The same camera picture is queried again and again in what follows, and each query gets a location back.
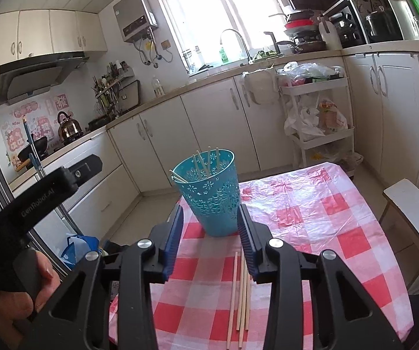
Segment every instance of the power outlet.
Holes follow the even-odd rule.
[[[171,43],[168,39],[166,39],[164,42],[161,43],[161,46],[163,50],[167,50],[171,46]]]

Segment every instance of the human hand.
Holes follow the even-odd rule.
[[[22,334],[13,326],[13,320],[28,318],[33,308],[39,312],[60,285],[60,278],[49,259],[39,251],[36,251],[36,256],[37,269],[41,275],[41,290],[34,304],[26,292],[0,291],[0,338],[12,350],[17,349],[23,339]]]

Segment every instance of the blue bucket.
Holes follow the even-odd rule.
[[[208,166],[208,152],[201,154]],[[193,157],[185,159],[174,172],[188,183],[174,180],[197,220],[206,233],[213,237],[224,237],[237,231],[237,209],[240,205],[240,189],[237,179],[234,153],[219,150],[220,171],[217,172],[216,150],[211,151],[211,176],[206,177],[201,162],[196,157],[199,173]]]

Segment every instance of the window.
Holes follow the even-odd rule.
[[[263,32],[274,32],[278,41],[285,39],[280,0],[164,0],[168,16],[182,50],[189,73],[203,64],[222,64],[221,47],[229,62],[246,58],[235,29],[244,37],[250,53],[272,46],[271,38]]]

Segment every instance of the tablecloth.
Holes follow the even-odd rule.
[[[334,250],[355,273],[401,340],[413,326],[406,286],[379,223],[341,167],[318,166],[240,183],[241,200],[253,221],[297,250]],[[240,238],[209,237],[182,198],[184,228],[175,269],[165,285],[151,285],[160,350],[225,349],[234,255]],[[251,313],[244,349],[263,346],[271,284],[252,282]],[[304,349],[313,348],[312,305],[304,293]],[[117,338],[116,297],[109,312],[109,336]],[[238,332],[231,349],[237,349]]]

